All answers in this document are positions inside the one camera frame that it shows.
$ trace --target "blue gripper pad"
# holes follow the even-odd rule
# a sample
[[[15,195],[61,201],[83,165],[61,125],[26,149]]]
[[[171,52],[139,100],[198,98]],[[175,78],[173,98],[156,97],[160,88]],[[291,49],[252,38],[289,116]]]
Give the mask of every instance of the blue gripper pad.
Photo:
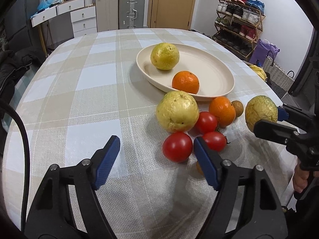
[[[101,150],[107,150],[100,165],[96,169],[94,189],[97,191],[100,186],[106,183],[107,177],[113,167],[113,164],[120,151],[121,142],[117,136],[111,136],[105,147]]]
[[[206,150],[209,150],[208,146],[203,145],[198,138],[195,138],[194,153],[205,175],[206,181],[208,185],[212,186],[216,191],[219,191],[221,184],[218,181],[217,170],[210,160]]]
[[[284,121],[289,119],[289,113],[285,109],[278,107],[278,121]]]

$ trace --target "wooden door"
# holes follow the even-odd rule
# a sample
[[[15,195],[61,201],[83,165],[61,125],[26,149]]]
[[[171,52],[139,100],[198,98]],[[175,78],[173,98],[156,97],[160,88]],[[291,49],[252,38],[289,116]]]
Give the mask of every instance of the wooden door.
[[[152,0],[150,28],[189,29],[195,0]]]

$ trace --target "tomato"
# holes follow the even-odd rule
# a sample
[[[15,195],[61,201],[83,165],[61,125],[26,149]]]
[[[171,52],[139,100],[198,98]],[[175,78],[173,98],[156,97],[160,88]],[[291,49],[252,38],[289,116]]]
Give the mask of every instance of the tomato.
[[[218,118],[209,112],[200,112],[195,127],[202,134],[215,131],[218,125]]]
[[[192,153],[193,141],[189,135],[183,132],[171,134],[165,139],[162,151],[171,161],[176,163],[184,162]]]
[[[217,152],[223,150],[227,144],[227,138],[219,132],[208,132],[203,135],[203,139],[210,149]]]

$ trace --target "human hand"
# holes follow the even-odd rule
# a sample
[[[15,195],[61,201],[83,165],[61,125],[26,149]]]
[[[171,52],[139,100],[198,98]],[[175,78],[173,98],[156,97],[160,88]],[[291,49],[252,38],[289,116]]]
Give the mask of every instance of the human hand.
[[[309,177],[309,171],[303,171],[300,169],[300,161],[298,159],[298,163],[295,168],[295,173],[293,174],[293,177],[292,177],[293,188],[296,192],[302,193],[302,191],[307,187],[308,177]],[[314,172],[314,177],[319,177],[319,172]]]

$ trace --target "desk leg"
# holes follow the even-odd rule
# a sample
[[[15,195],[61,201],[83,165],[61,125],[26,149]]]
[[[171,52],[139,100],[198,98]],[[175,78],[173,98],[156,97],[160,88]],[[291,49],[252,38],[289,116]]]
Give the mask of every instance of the desk leg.
[[[41,46],[43,49],[43,52],[45,54],[45,57],[47,57],[47,48],[45,46],[45,40],[43,38],[43,33],[42,33],[42,28],[41,28],[41,24],[38,25],[38,31],[39,31],[39,35],[40,35],[40,40],[41,40]]]

